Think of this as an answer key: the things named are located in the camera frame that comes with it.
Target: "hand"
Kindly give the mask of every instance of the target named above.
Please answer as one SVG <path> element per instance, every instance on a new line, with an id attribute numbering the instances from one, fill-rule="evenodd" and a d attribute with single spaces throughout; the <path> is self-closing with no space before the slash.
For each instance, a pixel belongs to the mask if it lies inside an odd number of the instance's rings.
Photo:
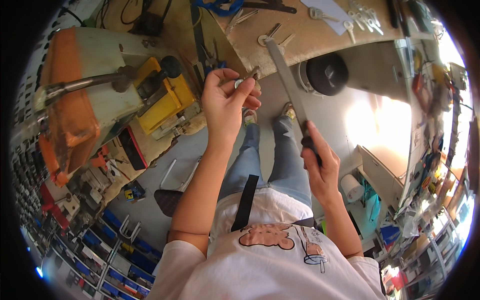
<path id="1" fill-rule="evenodd" d="M 312 121 L 307 122 L 307 128 L 322 159 L 322 166 L 319 167 L 313 151 L 309 148 L 302 149 L 300 156 L 303 157 L 304 168 L 306 167 L 310 175 L 310 189 L 324 208 L 337 203 L 343 204 L 342 195 L 338 191 L 340 158 L 330 148 Z"/>
<path id="2" fill-rule="evenodd" d="M 241 108 L 256 110 L 262 104 L 257 99 L 261 92 L 253 88 L 253 78 L 247 78 L 235 90 L 232 79 L 238 77 L 239 74 L 231 69 L 218 69 L 211 71 L 205 79 L 202 103 L 211 147 L 232 147 L 242 123 Z M 218 86 L 225 79 L 230 81 Z"/>

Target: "black trash can lid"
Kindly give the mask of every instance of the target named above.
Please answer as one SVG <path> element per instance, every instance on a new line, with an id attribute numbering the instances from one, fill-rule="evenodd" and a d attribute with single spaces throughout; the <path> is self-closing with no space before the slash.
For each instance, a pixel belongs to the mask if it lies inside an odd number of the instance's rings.
<path id="1" fill-rule="evenodd" d="M 348 69 L 336 53 L 328 53 L 307 61 L 306 73 L 315 91 L 326 96 L 340 93 L 348 81 Z"/>

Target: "forearm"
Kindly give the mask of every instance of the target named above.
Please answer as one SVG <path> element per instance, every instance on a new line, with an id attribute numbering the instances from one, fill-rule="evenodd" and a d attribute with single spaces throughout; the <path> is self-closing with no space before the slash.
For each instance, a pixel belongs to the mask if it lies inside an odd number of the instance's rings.
<path id="1" fill-rule="evenodd" d="M 338 201 L 324 204 L 327 237 L 346 258 L 363 256 L 360 238 L 348 215 L 340 192 Z"/>
<path id="2" fill-rule="evenodd" d="M 171 231 L 207 235 L 232 147 L 209 145 L 172 218 Z"/>

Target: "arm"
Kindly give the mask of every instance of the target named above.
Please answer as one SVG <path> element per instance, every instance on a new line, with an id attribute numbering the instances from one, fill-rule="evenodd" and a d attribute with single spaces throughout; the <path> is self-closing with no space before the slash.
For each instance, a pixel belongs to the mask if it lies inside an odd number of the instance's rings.
<path id="1" fill-rule="evenodd" d="M 233 143 L 242 122 L 242 106 L 257 109 L 260 91 L 255 80 L 245 80 L 235 90 L 234 81 L 218 86 L 221 80 L 238 78 L 230 69 L 209 73 L 205 80 L 202 104 L 208 128 L 208 145 L 187 190 L 173 214 L 168 241 L 183 240 L 206 256 L 208 233 L 212 227 L 216 202 Z"/>
<path id="2" fill-rule="evenodd" d="M 338 191 L 340 158 L 312 121 L 308 121 L 307 128 L 322 159 L 322 166 L 318 166 L 315 154 L 308 148 L 302 150 L 301 157 L 310 175 L 312 193 L 324 208 L 328 237 L 346 258 L 363 256 L 360 238 L 343 204 L 342 194 Z"/>

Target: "white bucket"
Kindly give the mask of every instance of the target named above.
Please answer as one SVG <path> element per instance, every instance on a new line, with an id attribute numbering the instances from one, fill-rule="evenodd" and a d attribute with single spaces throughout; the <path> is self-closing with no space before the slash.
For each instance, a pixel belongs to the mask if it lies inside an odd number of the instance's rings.
<path id="1" fill-rule="evenodd" d="M 347 201 L 350 203 L 360 199 L 365 192 L 363 186 L 359 184 L 352 174 L 345 175 L 340 181 L 340 186 L 342 187 L 345 195 L 347 195 Z"/>

